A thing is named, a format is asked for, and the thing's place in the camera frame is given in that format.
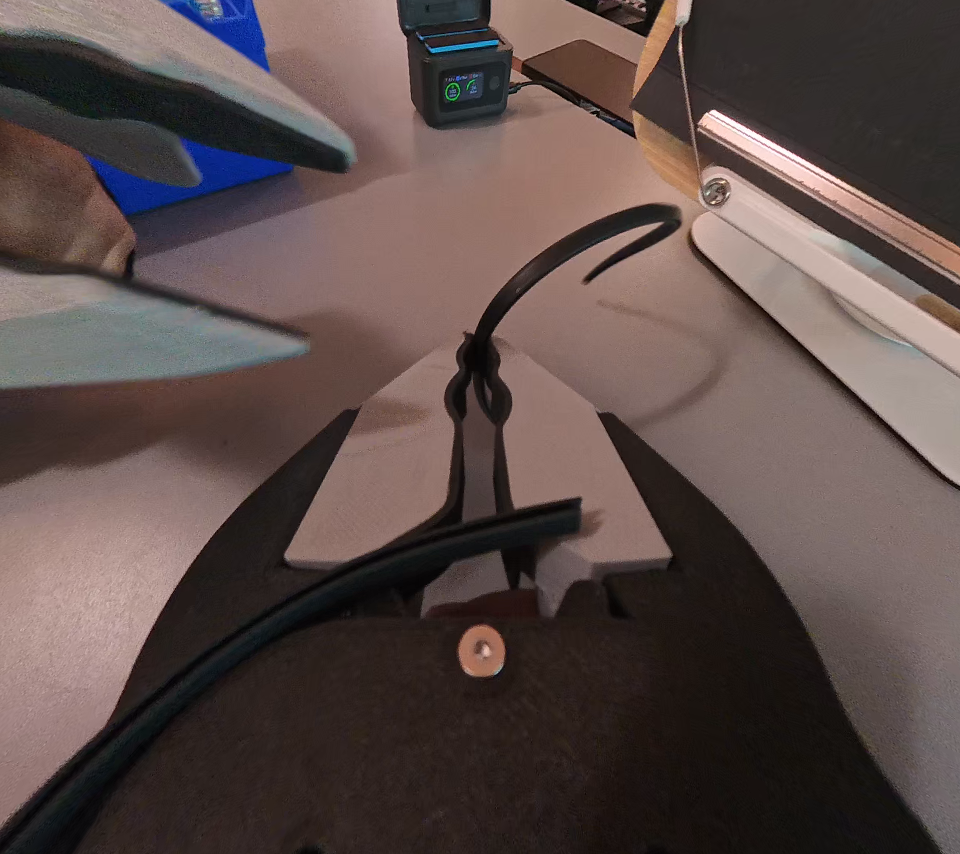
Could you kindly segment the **black device case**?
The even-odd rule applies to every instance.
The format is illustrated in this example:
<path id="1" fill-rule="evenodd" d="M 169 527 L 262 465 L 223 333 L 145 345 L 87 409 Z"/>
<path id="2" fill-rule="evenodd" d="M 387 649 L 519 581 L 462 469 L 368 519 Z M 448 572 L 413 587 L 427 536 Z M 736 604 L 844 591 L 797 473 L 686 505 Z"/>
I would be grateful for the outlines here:
<path id="1" fill-rule="evenodd" d="M 430 128 L 498 117 L 513 47 L 491 26 L 492 0 L 396 0 L 411 101 Z"/>

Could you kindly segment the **person's left hand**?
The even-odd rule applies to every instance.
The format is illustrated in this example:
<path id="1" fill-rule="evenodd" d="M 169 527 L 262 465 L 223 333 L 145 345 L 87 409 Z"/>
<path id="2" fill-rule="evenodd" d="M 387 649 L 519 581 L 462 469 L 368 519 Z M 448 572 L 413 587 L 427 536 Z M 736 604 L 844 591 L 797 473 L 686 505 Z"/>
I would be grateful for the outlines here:
<path id="1" fill-rule="evenodd" d="M 1 250 L 48 264 L 132 275 L 136 234 L 86 157 L 1 122 Z"/>

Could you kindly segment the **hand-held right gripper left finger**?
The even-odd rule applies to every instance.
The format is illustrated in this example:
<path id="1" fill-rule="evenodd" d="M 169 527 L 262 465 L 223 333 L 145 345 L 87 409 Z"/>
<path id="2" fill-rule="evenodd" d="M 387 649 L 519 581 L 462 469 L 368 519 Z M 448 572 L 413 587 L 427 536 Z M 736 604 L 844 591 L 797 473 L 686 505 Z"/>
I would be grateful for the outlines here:
<path id="1" fill-rule="evenodd" d="M 331 570 L 455 504 L 462 444 L 446 398 L 458 349 L 439 346 L 361 405 L 285 550 L 290 567 Z"/>

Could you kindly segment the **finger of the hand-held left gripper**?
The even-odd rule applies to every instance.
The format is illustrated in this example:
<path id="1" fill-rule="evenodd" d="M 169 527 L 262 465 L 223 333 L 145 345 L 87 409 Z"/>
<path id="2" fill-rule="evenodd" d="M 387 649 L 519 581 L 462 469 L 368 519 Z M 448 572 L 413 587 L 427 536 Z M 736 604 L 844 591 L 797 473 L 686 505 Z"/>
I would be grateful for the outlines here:
<path id="1" fill-rule="evenodd" d="M 184 141 L 332 173 L 354 143 L 160 0 L 1 0 L 2 120 L 129 175 L 203 176 Z"/>
<path id="2" fill-rule="evenodd" d="M 189 379 L 309 349 L 305 332 L 179 292 L 2 255 L 4 392 Z"/>

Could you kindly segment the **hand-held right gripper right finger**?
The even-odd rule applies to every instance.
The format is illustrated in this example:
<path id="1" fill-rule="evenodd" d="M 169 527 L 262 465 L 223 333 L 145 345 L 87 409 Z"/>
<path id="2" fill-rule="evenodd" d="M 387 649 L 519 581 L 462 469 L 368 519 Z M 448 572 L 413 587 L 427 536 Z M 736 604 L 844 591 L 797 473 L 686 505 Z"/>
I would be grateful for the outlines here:
<path id="1" fill-rule="evenodd" d="M 541 542 L 526 567 L 540 614 L 557 614 L 575 583 L 666 569 L 673 552 L 598 410 L 518 348 L 493 349 L 498 494 L 515 510 L 581 501 L 579 530 Z"/>

